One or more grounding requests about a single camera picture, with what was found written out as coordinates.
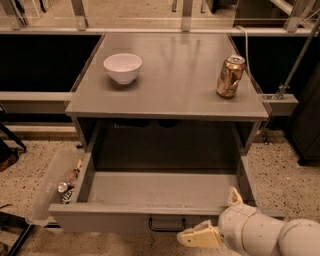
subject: aluminum can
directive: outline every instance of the aluminum can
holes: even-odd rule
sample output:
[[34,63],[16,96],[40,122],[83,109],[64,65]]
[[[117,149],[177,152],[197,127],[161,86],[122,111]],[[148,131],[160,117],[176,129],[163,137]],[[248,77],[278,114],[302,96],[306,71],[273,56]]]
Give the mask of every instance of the aluminum can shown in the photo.
[[245,59],[238,55],[231,55],[222,64],[217,82],[217,93],[223,98],[233,98],[237,93],[245,67]]

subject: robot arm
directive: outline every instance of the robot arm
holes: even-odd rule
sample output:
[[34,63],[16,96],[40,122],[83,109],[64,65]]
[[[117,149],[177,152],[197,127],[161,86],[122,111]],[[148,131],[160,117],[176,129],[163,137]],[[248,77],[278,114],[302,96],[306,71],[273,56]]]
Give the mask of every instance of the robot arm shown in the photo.
[[224,243],[243,256],[317,256],[320,255],[320,224],[299,219],[280,221],[243,204],[233,188],[230,207],[219,217],[218,227],[211,221],[178,234],[186,246],[218,248]]

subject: ceramic bowl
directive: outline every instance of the ceramic bowl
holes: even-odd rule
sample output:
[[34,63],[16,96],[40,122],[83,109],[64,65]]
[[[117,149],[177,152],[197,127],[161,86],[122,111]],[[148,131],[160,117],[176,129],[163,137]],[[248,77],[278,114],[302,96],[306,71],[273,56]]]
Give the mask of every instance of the ceramic bowl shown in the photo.
[[130,53],[111,55],[103,62],[108,75],[119,84],[130,84],[139,75],[140,57]]

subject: terrazzo floor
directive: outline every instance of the terrazzo floor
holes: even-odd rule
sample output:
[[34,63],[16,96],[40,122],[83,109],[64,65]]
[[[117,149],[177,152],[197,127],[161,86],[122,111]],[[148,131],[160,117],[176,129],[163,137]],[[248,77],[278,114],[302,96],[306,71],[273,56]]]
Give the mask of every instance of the terrazzo floor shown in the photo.
[[[18,135],[28,151],[9,169],[0,173],[0,205],[12,204],[3,212],[24,217],[53,155],[79,144],[71,132],[42,132]],[[299,159],[283,132],[270,133],[269,145],[256,137],[248,159],[263,208],[282,210],[285,220],[307,218],[320,222],[320,164],[299,166]],[[16,233],[0,232],[0,241],[12,246]],[[65,233],[36,226],[18,255],[238,255],[226,247],[186,248],[175,234]]]

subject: black panel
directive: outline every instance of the black panel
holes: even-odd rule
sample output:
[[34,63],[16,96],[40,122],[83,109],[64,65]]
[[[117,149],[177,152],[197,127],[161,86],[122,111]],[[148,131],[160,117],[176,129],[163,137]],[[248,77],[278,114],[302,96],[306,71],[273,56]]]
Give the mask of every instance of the black panel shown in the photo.
[[0,35],[0,90],[69,92],[99,38]]
[[[245,56],[244,37],[233,37],[239,53]],[[306,37],[249,37],[249,61],[252,75],[264,93],[275,93],[285,83]],[[314,38],[293,76],[289,92],[297,98],[320,59],[320,38]]]

